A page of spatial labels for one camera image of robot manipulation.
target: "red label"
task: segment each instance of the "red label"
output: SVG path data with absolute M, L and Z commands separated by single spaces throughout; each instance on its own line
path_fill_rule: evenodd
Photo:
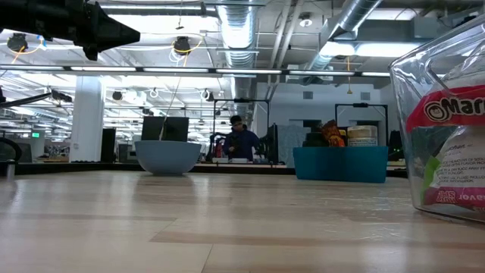
M 485 125 L 485 85 L 430 93 L 409 115 L 406 130 L 445 125 Z
M 426 190 L 426 193 L 424 194 L 423 205 L 433 205 L 437 203 L 485 208 L 485 188 L 431 187 Z

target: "metal frame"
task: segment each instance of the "metal frame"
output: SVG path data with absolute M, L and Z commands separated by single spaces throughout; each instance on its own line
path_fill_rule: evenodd
M 352 106 L 353 108 L 369 108 L 369 106 L 371 106 L 371 107 L 384 108 L 384 117 L 386 119 L 386 146 L 389 145 L 389 116 L 387 114 L 387 105 L 378 105 L 378 104 L 375 105 L 375 104 L 367 104 L 367 103 L 354 103 L 354 104 L 337 103 L 335 104 L 335 123 L 337 126 L 339 126 L 339 113 L 338 113 L 339 106 Z
M 266 112 L 267 115 L 267 122 L 268 126 L 270 123 L 270 101 L 269 99 L 214 99 L 214 119 L 212 124 L 212 134 L 215 134 L 215 112 L 217 111 L 217 103 L 218 102 L 233 102 L 233 103 L 252 103 L 252 102 L 265 102 L 268 106 L 268 110 Z
M 28 71 L 30 73 L 75 74 L 80 76 L 175 76 L 175 77 L 256 77 L 257 75 L 333 76 L 333 77 L 390 77 L 389 73 L 372 71 L 305 71 L 260 68 L 214 67 L 144 67 L 144 66 L 62 66 L 0 64 L 2 71 Z

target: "person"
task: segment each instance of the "person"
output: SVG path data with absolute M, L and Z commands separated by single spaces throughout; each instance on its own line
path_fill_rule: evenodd
M 252 161 L 252 147 L 257 147 L 259 138 L 248 130 L 239 115 L 230 118 L 232 132 L 226 136 L 223 151 L 229 158 L 247 158 Z

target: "silver duct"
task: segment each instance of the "silver duct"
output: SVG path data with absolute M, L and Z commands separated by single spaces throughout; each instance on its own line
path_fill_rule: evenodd
M 325 54 L 322 48 L 325 44 L 341 36 L 344 33 L 349 33 L 349 36 L 344 36 L 343 39 L 355 39 L 357 37 L 357 29 L 364 23 L 365 19 L 372 13 L 372 11 L 383 0 L 347 0 L 342 6 L 342 12 L 337 16 L 325 21 L 324 27 L 321 31 L 321 49 L 311 62 L 306 66 L 306 70 L 323 70 L 325 69 L 334 56 Z M 317 83 L 320 81 L 315 77 L 301 77 L 300 83 L 302 85 L 309 85 L 310 83 Z
M 242 5 L 220 5 L 217 12 L 221 19 L 221 34 L 224 47 L 227 49 L 252 49 L 255 39 L 255 7 Z M 231 68 L 251 68 L 254 66 L 255 55 L 249 52 L 227 52 L 227 64 Z M 254 98 L 253 80 L 248 77 L 231 78 L 231 93 L 233 98 Z M 236 114 L 246 116 L 248 105 L 235 105 Z

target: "snack bag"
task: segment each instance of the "snack bag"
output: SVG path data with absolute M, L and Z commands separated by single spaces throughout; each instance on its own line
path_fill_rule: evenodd
M 423 205 L 456 204 L 485 209 L 485 127 L 461 126 L 428 160 Z
M 425 95 L 406 121 L 411 138 L 426 128 L 449 128 L 446 140 L 426 162 L 421 191 L 423 205 L 454 204 L 485 212 L 485 43 L 454 67 Z M 419 153 L 413 147 L 413 153 Z
M 324 138 L 328 141 L 330 147 L 345 147 L 346 144 L 340 135 L 339 128 L 336 126 L 335 120 L 328 121 L 322 128 L 321 132 Z

